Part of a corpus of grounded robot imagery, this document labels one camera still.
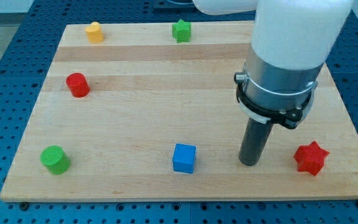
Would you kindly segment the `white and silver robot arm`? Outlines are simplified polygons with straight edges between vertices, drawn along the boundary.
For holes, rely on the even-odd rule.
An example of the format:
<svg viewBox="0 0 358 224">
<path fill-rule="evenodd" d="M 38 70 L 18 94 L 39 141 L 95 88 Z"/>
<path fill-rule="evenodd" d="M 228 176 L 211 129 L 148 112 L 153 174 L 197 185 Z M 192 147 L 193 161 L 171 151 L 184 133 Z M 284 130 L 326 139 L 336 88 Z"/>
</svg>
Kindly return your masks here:
<svg viewBox="0 0 358 224">
<path fill-rule="evenodd" d="M 309 113 L 316 81 L 352 0 L 194 0 L 204 14 L 255 11 L 254 30 L 237 101 L 249 124 L 294 129 Z"/>
</svg>

